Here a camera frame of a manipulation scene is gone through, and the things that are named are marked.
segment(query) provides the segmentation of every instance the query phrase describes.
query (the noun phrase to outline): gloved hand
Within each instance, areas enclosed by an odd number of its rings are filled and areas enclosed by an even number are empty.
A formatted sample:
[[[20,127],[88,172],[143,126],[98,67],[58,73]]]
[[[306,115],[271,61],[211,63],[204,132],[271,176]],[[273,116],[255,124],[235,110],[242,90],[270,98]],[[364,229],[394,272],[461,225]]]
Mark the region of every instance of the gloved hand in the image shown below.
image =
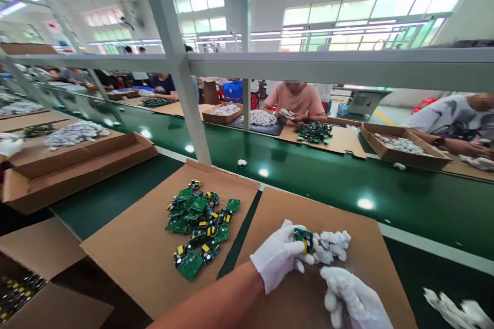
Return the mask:
[[[15,134],[0,133],[0,155],[7,159],[21,151],[23,139]]]
[[[276,289],[285,275],[294,268],[301,273],[305,271],[302,262],[295,258],[305,249],[302,241],[293,241],[295,228],[306,230],[305,226],[293,225],[291,221],[285,220],[281,228],[271,234],[251,255],[251,261],[264,281],[264,291],[267,295]],[[299,257],[308,264],[314,263],[314,258],[309,254],[301,254]]]
[[[393,329],[379,296],[359,278],[339,267],[323,267],[320,273],[328,284],[324,305],[334,329],[341,328],[343,303],[353,329]]]
[[[143,98],[154,98],[154,93],[147,90],[139,90],[139,95]]]

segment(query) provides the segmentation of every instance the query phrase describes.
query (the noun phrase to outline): hand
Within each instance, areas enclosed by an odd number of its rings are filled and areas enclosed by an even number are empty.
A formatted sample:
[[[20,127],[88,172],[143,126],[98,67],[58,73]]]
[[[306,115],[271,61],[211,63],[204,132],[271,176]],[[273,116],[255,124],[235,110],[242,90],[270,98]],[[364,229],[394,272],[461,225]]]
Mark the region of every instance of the hand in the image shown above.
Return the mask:
[[[154,98],[154,93],[147,90],[139,90],[139,95],[143,98]]]
[[[271,234],[251,255],[251,261],[264,281],[266,295],[276,289],[285,275],[294,268],[301,273],[305,271],[302,262],[295,258],[305,249],[302,241],[293,241],[295,228],[306,230],[305,226],[293,225],[291,221],[285,220],[281,228]],[[300,257],[308,264],[314,263],[314,258],[309,254],[302,254]]]
[[[300,114],[300,113],[295,113],[293,116],[293,123],[299,123],[299,122],[307,122],[309,120],[309,116]]]
[[[0,155],[7,159],[21,151],[23,139],[14,134],[0,133]]]
[[[351,272],[339,267],[323,267],[321,277],[328,284],[324,305],[334,329],[342,327],[343,303],[353,329],[393,329],[377,293]]]
[[[444,140],[444,146],[454,154],[463,154],[469,157],[477,158],[479,156],[485,156],[487,150],[485,147],[472,144],[468,141],[458,140],[458,139],[450,139],[446,138]]]

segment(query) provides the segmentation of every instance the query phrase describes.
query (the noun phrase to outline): wristwatch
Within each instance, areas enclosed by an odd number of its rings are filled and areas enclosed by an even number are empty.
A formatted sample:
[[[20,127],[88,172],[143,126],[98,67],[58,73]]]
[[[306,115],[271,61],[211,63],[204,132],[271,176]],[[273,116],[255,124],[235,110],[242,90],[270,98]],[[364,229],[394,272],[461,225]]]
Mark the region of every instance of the wristwatch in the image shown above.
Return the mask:
[[[444,137],[438,137],[437,139],[434,139],[432,145],[435,147],[441,147],[442,145],[444,145]]]

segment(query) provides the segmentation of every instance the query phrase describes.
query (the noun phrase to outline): yellow floor line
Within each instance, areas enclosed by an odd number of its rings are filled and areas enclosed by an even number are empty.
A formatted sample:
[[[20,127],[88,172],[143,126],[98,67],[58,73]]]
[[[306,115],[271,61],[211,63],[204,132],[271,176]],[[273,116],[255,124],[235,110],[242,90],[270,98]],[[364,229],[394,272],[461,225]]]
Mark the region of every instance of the yellow floor line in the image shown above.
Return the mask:
[[[389,121],[386,117],[384,117],[382,114],[380,114],[378,111],[374,111],[380,119],[382,119],[384,122],[386,122],[389,126],[394,126],[391,121]]]

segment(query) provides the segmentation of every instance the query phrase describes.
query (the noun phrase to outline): pink t-shirt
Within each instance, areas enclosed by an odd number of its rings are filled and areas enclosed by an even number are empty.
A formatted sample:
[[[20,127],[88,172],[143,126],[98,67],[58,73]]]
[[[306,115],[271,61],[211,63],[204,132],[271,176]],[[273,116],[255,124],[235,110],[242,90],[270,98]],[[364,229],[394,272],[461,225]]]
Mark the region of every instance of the pink t-shirt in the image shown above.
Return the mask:
[[[319,94],[312,85],[306,85],[300,94],[294,95],[284,82],[280,82],[266,98],[266,104],[270,107],[276,105],[278,111],[282,108],[299,114],[309,111],[313,116],[324,113]]]

